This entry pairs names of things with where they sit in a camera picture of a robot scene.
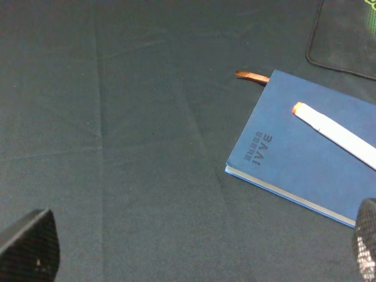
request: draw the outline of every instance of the black mesh object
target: black mesh object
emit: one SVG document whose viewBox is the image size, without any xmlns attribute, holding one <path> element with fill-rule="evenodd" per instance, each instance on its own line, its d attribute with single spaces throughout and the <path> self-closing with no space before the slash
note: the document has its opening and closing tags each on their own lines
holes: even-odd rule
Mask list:
<svg viewBox="0 0 376 282">
<path fill-rule="evenodd" d="M 307 60 L 316 66 L 376 80 L 375 3 L 322 0 Z"/>
<path fill-rule="evenodd" d="M 0 233 L 0 281 L 54 281 L 60 263 L 55 219 L 34 210 Z"/>
<path fill-rule="evenodd" d="M 376 281 L 376 199 L 362 201 L 354 235 L 352 250 L 364 281 Z"/>
</svg>

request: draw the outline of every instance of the blue notebook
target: blue notebook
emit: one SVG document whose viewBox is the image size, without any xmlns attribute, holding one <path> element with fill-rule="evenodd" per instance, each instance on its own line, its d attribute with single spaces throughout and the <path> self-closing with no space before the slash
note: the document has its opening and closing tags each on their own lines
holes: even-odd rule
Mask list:
<svg viewBox="0 0 376 282">
<path fill-rule="evenodd" d="M 303 102 L 376 147 L 376 105 L 275 70 L 226 172 L 354 227 L 376 171 L 294 116 Z"/>
</svg>

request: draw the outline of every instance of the white marker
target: white marker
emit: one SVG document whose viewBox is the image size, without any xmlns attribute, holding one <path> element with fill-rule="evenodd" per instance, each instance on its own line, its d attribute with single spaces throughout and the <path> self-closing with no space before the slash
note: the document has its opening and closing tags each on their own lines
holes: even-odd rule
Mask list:
<svg viewBox="0 0 376 282">
<path fill-rule="evenodd" d="M 298 102 L 293 113 L 339 147 L 376 170 L 376 149 L 329 117 Z"/>
</svg>

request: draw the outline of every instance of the black mouse pad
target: black mouse pad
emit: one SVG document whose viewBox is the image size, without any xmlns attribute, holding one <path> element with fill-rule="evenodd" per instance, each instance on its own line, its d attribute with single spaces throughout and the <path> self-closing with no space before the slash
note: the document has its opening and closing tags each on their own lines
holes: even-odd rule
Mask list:
<svg viewBox="0 0 376 282">
<path fill-rule="evenodd" d="M 376 79 L 376 0 L 322 0 L 307 48 L 313 65 Z"/>
</svg>

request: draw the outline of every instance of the table surface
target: table surface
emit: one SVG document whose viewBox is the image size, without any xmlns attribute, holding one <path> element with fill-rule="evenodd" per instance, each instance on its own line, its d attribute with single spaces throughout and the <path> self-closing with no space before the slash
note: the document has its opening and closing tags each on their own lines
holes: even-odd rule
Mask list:
<svg viewBox="0 0 376 282">
<path fill-rule="evenodd" d="M 353 230 L 224 172 L 274 69 L 310 65 L 318 1 L 3 1 L 0 226 L 55 214 L 56 281 L 361 281 Z"/>
</svg>

